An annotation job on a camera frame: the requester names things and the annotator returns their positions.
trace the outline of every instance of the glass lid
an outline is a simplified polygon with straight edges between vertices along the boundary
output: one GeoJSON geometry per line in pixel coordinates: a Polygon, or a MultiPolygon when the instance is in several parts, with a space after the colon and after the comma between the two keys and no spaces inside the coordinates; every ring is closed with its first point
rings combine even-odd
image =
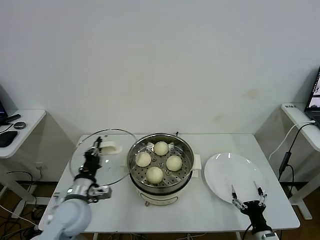
{"type": "Polygon", "coordinates": [[[129,175],[127,155],[137,138],[130,132],[111,128],[84,135],[75,147],[72,159],[69,161],[69,171],[73,177],[79,174],[79,169],[85,168],[85,153],[99,146],[99,164],[95,179],[98,185],[112,185],[129,175]]]}

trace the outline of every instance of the laptop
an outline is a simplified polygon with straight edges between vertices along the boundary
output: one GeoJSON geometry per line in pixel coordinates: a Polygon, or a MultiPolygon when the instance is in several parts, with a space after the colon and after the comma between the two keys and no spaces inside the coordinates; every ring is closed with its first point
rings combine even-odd
{"type": "Polygon", "coordinates": [[[312,88],[309,100],[305,106],[304,113],[320,126],[320,67],[312,88]]]}

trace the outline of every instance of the robotic arm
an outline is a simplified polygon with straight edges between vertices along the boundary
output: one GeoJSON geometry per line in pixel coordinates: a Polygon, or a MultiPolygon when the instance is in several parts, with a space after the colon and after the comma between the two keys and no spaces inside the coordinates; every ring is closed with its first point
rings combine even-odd
{"type": "Polygon", "coordinates": [[[277,234],[272,231],[272,228],[267,225],[267,221],[264,218],[263,212],[266,209],[267,194],[263,192],[260,186],[254,185],[260,196],[259,200],[242,202],[238,199],[235,188],[232,188],[232,203],[235,205],[242,214],[247,215],[250,218],[252,224],[252,235],[256,240],[279,240],[277,234]]]}
{"type": "Polygon", "coordinates": [[[54,215],[39,240],[70,240],[84,232],[91,221],[91,209],[88,204],[100,199],[111,198],[109,186],[99,186],[95,178],[101,168],[101,137],[84,153],[85,163],[79,168],[73,185],[66,197],[54,211],[54,215]]]}

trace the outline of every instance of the pot handle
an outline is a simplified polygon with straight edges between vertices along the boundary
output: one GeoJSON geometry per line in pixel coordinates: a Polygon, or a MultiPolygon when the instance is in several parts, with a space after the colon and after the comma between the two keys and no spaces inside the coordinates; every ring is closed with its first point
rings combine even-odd
{"type": "Polygon", "coordinates": [[[103,141],[100,148],[103,156],[121,153],[123,149],[121,145],[117,145],[114,141],[103,141]]]}
{"type": "Polygon", "coordinates": [[[201,158],[199,154],[194,154],[194,161],[192,166],[192,178],[199,178],[201,174],[201,158]]]}

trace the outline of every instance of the steamed bun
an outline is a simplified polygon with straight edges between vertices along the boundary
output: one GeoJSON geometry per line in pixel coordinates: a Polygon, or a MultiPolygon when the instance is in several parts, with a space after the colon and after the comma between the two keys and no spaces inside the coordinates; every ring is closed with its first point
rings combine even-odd
{"type": "Polygon", "coordinates": [[[178,171],[182,167],[182,160],[179,156],[170,156],[166,160],[166,168],[169,169],[170,171],[178,171]]]}
{"type": "Polygon", "coordinates": [[[153,148],[155,154],[158,156],[163,156],[166,155],[169,151],[169,146],[166,142],[164,141],[158,141],[153,148]]]}
{"type": "Polygon", "coordinates": [[[156,167],[156,166],[149,168],[146,171],[145,175],[146,175],[146,179],[152,184],[158,184],[164,178],[163,171],[159,167],[156,167]]]}
{"type": "Polygon", "coordinates": [[[149,155],[149,153],[147,152],[139,152],[136,156],[135,156],[135,163],[139,166],[139,167],[146,167],[151,163],[151,156],[149,155]]]}

